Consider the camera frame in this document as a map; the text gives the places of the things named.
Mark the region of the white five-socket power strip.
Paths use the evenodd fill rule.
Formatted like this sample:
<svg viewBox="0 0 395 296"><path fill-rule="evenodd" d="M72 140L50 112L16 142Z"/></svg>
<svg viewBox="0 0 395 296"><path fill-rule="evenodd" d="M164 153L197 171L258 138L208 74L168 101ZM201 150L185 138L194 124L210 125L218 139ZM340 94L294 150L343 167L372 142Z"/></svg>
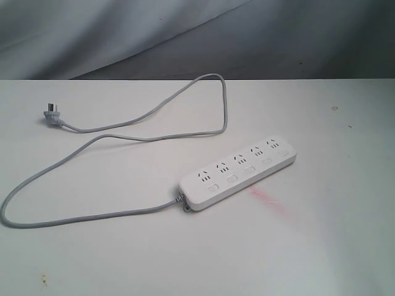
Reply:
<svg viewBox="0 0 395 296"><path fill-rule="evenodd" d="M200 212L294 163L295 148L270 136L208 164L178 183L188 210Z"/></svg>

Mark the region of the grey backdrop cloth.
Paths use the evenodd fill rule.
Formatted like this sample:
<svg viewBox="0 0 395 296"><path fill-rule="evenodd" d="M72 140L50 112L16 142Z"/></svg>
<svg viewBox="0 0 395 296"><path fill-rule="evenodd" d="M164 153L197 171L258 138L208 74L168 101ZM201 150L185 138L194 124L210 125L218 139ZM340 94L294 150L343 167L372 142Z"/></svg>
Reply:
<svg viewBox="0 0 395 296"><path fill-rule="evenodd" d="M393 1L2 1L3 80L392 78Z"/></svg>

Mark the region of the grey wall plug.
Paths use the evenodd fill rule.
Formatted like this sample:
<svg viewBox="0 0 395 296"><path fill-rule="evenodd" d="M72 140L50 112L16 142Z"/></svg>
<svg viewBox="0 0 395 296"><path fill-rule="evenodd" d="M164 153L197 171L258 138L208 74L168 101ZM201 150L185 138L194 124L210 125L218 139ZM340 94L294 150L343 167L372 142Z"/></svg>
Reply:
<svg viewBox="0 0 395 296"><path fill-rule="evenodd" d="M57 104L49 103L48 108L43 112L45 122L48 126L60 128L64 121L60 117Z"/></svg>

